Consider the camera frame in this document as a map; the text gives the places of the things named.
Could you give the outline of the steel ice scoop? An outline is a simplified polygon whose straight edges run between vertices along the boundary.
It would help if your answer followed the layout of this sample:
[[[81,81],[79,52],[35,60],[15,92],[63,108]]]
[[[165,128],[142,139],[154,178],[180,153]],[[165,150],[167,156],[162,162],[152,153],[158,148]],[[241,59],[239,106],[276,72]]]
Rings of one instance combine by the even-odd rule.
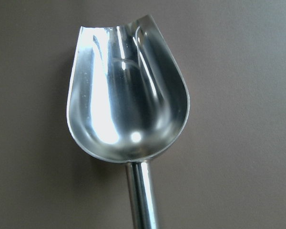
[[[81,27],[66,117],[86,153],[126,168],[133,226],[157,229],[150,161],[183,131],[190,96],[151,15],[113,27]]]

